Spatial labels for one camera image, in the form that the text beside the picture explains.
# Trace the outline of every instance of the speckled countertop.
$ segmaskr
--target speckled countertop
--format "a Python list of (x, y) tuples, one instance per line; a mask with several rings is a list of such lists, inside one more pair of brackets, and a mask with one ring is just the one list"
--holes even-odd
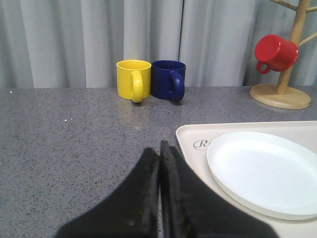
[(263, 105), (249, 87), (190, 87), (179, 104), (141, 104), (110, 89), (0, 90), (0, 237), (53, 237), (125, 179), (145, 147), (177, 146), (185, 124), (317, 120), (317, 88), (304, 110)]

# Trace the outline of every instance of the wooden stand base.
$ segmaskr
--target wooden stand base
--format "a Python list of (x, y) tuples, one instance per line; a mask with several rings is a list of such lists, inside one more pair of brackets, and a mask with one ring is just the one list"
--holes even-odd
[(285, 94), (275, 93), (275, 84), (258, 84), (251, 88), (250, 95), (266, 105), (284, 109), (304, 109), (310, 106), (311, 98), (306, 93), (287, 87)]

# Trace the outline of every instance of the mug handle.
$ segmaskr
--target mug handle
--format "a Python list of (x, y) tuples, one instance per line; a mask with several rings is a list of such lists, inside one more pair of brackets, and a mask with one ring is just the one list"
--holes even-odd
[(173, 102), (178, 102), (184, 97), (184, 78), (177, 71), (171, 71), (169, 74), (171, 76), (174, 89), (172, 91), (169, 91), (168, 97), (169, 100)]
[(140, 103), (143, 100), (143, 79), (140, 71), (134, 71), (132, 74), (132, 101)]
[(271, 68), (267, 65), (265, 70), (261, 70), (263, 63), (262, 62), (258, 62), (257, 63), (257, 71), (262, 73), (262, 74), (267, 74), (268, 72), (270, 72)]

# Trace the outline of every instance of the white tray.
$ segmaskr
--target white tray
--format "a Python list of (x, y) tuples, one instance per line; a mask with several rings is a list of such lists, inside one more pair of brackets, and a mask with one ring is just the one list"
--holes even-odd
[(270, 224), (281, 238), (316, 238), (317, 218), (302, 221), (272, 218), (244, 207), (219, 187), (207, 163), (207, 148), (218, 136), (234, 131), (256, 131), (280, 136), (317, 153), (317, 121), (198, 124), (184, 125), (176, 131), (187, 164), (218, 195), (240, 210)]

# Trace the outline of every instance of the mug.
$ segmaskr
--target mug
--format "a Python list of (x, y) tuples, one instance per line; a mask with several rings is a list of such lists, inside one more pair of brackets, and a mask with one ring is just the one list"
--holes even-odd
[(151, 94), (159, 99), (178, 102), (185, 93), (186, 65), (175, 60), (152, 63)]
[[(277, 35), (267, 35), (258, 42), (255, 56), (259, 61), (257, 64), (258, 72), (267, 74), (271, 69), (284, 71), (297, 60), (298, 46)], [(261, 69), (263, 64), (266, 65), (264, 70)]]
[(117, 89), (121, 98), (140, 103), (151, 93), (151, 63), (128, 59), (117, 63)]

